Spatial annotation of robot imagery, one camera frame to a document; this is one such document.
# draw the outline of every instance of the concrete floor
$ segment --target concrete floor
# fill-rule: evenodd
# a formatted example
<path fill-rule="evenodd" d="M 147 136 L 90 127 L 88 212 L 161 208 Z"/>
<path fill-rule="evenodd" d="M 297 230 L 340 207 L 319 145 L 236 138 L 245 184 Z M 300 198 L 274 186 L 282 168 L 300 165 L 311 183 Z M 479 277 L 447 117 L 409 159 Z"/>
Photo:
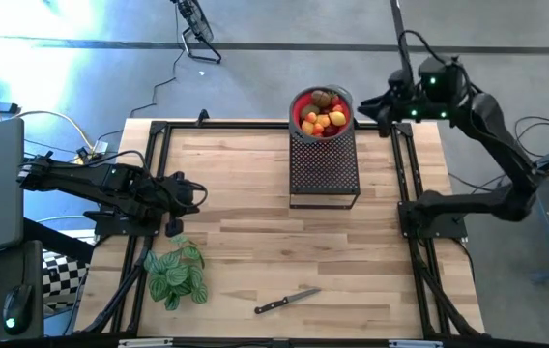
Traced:
<path fill-rule="evenodd" d="M 202 0 L 218 43 L 395 44 L 388 0 Z M 406 26 L 431 44 L 549 47 L 549 0 L 400 0 Z M 0 36 L 106 41 L 174 42 L 168 1 L 0 1 Z M 222 51 L 220 66 L 184 57 L 177 81 L 159 88 L 159 105 L 135 117 L 286 118 L 289 100 L 310 85 L 337 83 L 355 103 L 381 94 L 399 68 L 391 52 L 285 50 Z M 178 50 L 32 48 L 0 41 L 0 102 L 25 110 L 71 115 L 91 139 L 122 128 L 130 110 L 148 103 L 153 85 L 169 78 Z M 424 55 L 414 54 L 417 65 Z M 527 115 L 549 117 L 549 54 L 466 54 L 472 80 L 500 101 L 506 125 Z M 440 125 L 450 172 L 484 183 L 500 174 L 495 162 L 458 130 Z M 65 121 L 30 116 L 26 137 L 69 150 L 82 146 Z M 117 146 L 120 136 L 108 138 Z M 549 129 L 523 140 L 534 152 L 549 151 Z M 28 152 L 44 147 L 26 144 Z M 71 155 L 57 153 L 58 159 Z M 453 182 L 455 192 L 470 191 Z M 80 215 L 96 205 L 58 192 L 26 192 L 25 215 Z M 549 283 L 532 285 L 530 273 L 549 268 L 549 247 L 534 212 L 508 223 L 468 216 L 477 293 L 488 333 L 549 342 Z M 87 220 L 54 221 L 61 229 L 87 228 Z"/>

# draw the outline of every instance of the bowl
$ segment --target bowl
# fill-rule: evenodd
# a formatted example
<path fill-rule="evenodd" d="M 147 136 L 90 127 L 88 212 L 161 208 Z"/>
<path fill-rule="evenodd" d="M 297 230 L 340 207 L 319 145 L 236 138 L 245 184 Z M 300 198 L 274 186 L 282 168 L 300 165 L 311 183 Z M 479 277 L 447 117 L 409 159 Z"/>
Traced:
<path fill-rule="evenodd" d="M 341 98 L 341 106 L 343 107 L 343 115 L 345 116 L 345 124 L 343 126 L 339 126 L 339 131 L 329 137 L 319 137 L 314 135 L 308 135 L 306 134 L 301 125 L 301 111 L 303 111 L 303 108 L 309 104 L 312 103 L 311 100 L 311 93 L 314 91 L 324 91 L 324 92 L 331 92 L 336 93 Z M 336 86 L 336 85 L 329 85 L 329 86 L 315 86 L 307 88 L 303 91 L 301 91 L 293 100 L 290 105 L 290 121 L 289 121 L 289 130 L 290 134 L 297 140 L 300 140 L 304 143 L 312 143 L 312 142 L 325 142 L 329 140 L 333 140 L 337 137 L 339 137 L 341 134 L 346 132 L 350 125 L 354 122 L 354 111 L 352 109 L 352 96 L 350 95 L 350 92 L 345 90 L 343 87 Z"/>

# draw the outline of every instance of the potted plant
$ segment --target potted plant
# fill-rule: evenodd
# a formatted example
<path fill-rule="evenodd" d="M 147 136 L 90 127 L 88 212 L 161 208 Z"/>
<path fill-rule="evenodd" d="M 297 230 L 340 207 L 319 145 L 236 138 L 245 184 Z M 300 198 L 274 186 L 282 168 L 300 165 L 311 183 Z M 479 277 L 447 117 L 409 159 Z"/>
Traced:
<path fill-rule="evenodd" d="M 170 240 L 178 248 L 157 259 L 150 250 L 144 268 L 150 274 L 148 288 L 155 302 L 165 299 L 165 309 L 175 310 L 180 298 L 190 295 L 196 304 L 208 301 L 202 269 L 206 266 L 197 244 L 178 235 Z"/>

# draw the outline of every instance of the knife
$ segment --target knife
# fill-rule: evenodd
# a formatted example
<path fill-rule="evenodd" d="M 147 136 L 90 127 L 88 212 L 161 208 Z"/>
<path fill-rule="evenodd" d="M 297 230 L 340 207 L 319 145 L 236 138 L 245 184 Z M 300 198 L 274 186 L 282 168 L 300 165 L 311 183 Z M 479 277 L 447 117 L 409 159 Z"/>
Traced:
<path fill-rule="evenodd" d="M 261 306 L 261 307 L 256 307 L 255 308 L 255 314 L 262 314 L 262 313 L 267 312 L 271 309 L 275 309 L 275 308 L 280 307 L 282 305 L 287 305 L 287 304 L 289 304 L 293 301 L 300 300 L 302 298 L 313 295 L 313 294 L 318 293 L 320 291 L 322 291 L 322 289 L 315 288 L 315 289 L 309 289 L 309 290 L 306 290 L 306 291 L 302 291 L 302 293 L 298 293 L 296 295 L 286 296 L 286 297 L 283 298 L 283 300 L 275 301 L 273 303 L 269 303 L 269 304 L 266 304 L 266 305 Z"/>

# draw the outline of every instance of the checkerboard pattern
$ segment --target checkerboard pattern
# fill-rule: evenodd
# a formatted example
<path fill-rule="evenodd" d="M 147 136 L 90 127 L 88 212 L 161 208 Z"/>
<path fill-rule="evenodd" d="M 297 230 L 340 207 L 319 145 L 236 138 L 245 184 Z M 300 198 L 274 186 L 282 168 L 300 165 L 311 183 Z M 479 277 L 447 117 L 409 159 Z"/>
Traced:
<path fill-rule="evenodd" d="M 56 255 L 43 259 L 43 297 L 75 294 L 79 282 L 88 272 L 90 265 Z M 53 310 L 72 306 L 73 302 L 45 302 Z"/>

